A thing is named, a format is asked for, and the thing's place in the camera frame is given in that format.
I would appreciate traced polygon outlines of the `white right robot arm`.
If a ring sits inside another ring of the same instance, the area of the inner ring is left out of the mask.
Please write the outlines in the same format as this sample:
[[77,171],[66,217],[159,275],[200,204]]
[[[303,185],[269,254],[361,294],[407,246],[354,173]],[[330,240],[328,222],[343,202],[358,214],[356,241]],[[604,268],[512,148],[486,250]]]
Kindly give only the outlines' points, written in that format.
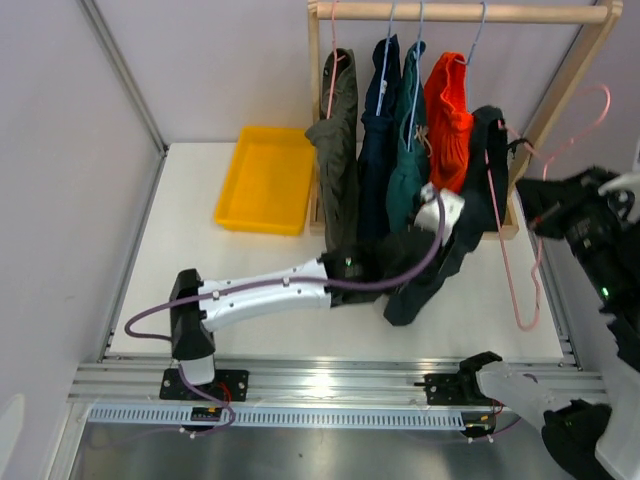
[[564,180],[523,178],[517,189],[529,229],[565,240],[612,320],[627,378],[610,405],[556,394],[483,352],[460,364],[456,389],[512,410],[541,434],[555,462],[576,479],[639,476],[639,224],[628,216],[639,175],[591,167]]

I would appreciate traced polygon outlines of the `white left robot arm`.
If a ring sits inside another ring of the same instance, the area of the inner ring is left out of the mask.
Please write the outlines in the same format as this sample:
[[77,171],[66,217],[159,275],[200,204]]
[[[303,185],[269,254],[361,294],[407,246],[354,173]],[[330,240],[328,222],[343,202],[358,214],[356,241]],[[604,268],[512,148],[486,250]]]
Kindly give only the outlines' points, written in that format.
[[170,297],[171,349],[182,388],[197,400],[216,390],[214,333],[240,321],[287,310],[370,303],[385,294],[385,319],[412,323],[445,279],[452,227],[423,225],[322,253],[288,270],[232,281],[179,273]]

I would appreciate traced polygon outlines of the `blue hanger with orange shorts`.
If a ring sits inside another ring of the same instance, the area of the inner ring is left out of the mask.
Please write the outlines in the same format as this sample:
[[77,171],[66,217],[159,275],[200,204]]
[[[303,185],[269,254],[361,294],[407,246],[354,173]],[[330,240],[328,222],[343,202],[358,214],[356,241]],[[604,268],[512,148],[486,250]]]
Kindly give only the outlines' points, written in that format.
[[487,18],[487,13],[488,13],[488,2],[487,1],[481,1],[480,5],[482,6],[482,15],[481,15],[481,21],[479,24],[479,27],[477,29],[476,35],[474,37],[474,40],[471,44],[471,47],[469,49],[468,55],[464,58],[464,59],[456,59],[455,62],[460,64],[460,65],[465,65],[465,66],[470,66],[475,54],[475,50],[477,48],[477,45],[479,43],[480,37],[482,35],[484,26],[486,24],[486,18]]

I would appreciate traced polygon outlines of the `pink hanger with black shorts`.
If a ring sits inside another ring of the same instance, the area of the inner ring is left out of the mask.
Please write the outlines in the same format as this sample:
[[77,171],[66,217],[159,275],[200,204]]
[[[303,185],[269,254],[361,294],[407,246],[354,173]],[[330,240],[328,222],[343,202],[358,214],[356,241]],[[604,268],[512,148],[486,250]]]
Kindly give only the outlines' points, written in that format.
[[[611,103],[612,103],[611,90],[607,85],[605,85],[603,83],[600,83],[600,84],[596,84],[596,85],[587,87],[587,88],[579,91],[578,92],[578,96],[586,96],[586,95],[589,95],[589,94],[591,94],[593,92],[601,92],[604,95],[605,100],[604,100],[604,106],[602,108],[601,113],[598,115],[598,117],[591,124],[589,124],[587,127],[585,127],[582,131],[580,131],[579,133],[569,137],[553,153],[551,153],[549,155],[546,155],[546,156],[543,156],[537,150],[535,150],[534,147],[530,143],[525,143],[526,150],[533,157],[541,159],[541,160],[544,161],[543,173],[542,173],[542,179],[543,180],[547,179],[549,167],[557,160],[557,158],[561,154],[563,154],[564,152],[569,150],[572,146],[577,144],[579,141],[581,141],[582,139],[584,139],[585,137],[590,135],[591,132],[594,131],[596,128],[598,128],[603,123],[603,121],[606,119],[606,117],[607,117],[607,115],[608,115],[608,113],[610,111],[610,107],[611,107]],[[516,291],[515,291],[515,287],[514,287],[514,282],[513,282],[513,276],[512,276],[512,272],[511,272],[509,256],[508,256],[508,252],[506,250],[505,239],[504,239],[504,236],[503,236],[503,233],[502,233],[502,222],[501,222],[501,218],[500,218],[500,210],[498,208],[497,196],[496,196],[494,180],[493,180],[493,176],[492,176],[490,160],[489,160],[489,154],[488,154],[488,150],[487,149],[484,149],[484,151],[483,151],[483,160],[484,160],[484,165],[486,167],[486,176],[487,176],[488,187],[489,187],[489,192],[490,192],[491,202],[492,202],[492,207],[493,207],[493,213],[494,213],[494,218],[495,218],[495,223],[496,223],[496,233],[497,233],[498,241],[499,241],[499,244],[500,244],[500,250],[501,250],[501,255],[502,255],[502,260],[503,260],[503,265],[504,265],[504,271],[505,271],[505,275],[506,275],[506,280],[507,280],[507,286],[508,286],[508,290],[509,290],[509,294],[510,294],[511,304],[512,304],[512,308],[513,308],[514,319],[515,319],[515,322],[516,322],[516,326],[518,327],[518,329],[520,331],[522,331],[522,332],[531,332],[536,328],[536,326],[539,323],[539,319],[540,319],[540,300],[541,300],[542,287],[541,287],[540,282],[538,280],[538,271],[539,271],[539,268],[541,266],[541,261],[542,261],[543,241],[541,239],[538,239],[537,242],[536,242],[535,261],[534,261],[534,264],[533,264],[533,266],[532,266],[532,268],[530,270],[530,277],[531,277],[532,283],[534,285],[533,317],[532,317],[531,321],[525,322],[522,319],[521,314],[520,314],[520,309],[519,309],[519,305],[518,305],[518,299],[517,299],[517,295],[516,295]]]

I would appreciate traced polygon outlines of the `black shorts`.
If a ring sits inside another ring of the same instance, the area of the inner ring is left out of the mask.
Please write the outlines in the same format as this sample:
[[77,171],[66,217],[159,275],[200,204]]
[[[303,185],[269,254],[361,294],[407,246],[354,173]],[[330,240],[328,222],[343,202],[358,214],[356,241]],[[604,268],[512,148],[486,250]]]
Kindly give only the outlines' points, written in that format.
[[394,291],[384,309],[393,326],[411,324],[445,281],[459,273],[466,254],[486,232],[495,232],[505,219],[508,192],[508,139],[501,128],[501,109],[483,106],[473,112],[470,162],[460,196],[465,204],[451,238],[436,258],[411,282]]

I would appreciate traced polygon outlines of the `orange shorts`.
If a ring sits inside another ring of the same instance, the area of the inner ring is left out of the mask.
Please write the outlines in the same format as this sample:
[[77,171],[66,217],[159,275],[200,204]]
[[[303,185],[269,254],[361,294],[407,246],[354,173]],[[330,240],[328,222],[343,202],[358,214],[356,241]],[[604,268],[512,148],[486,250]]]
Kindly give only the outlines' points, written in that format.
[[460,193],[465,182],[474,126],[467,109],[465,79],[464,55],[445,52],[423,89],[431,146],[429,181],[454,193]]

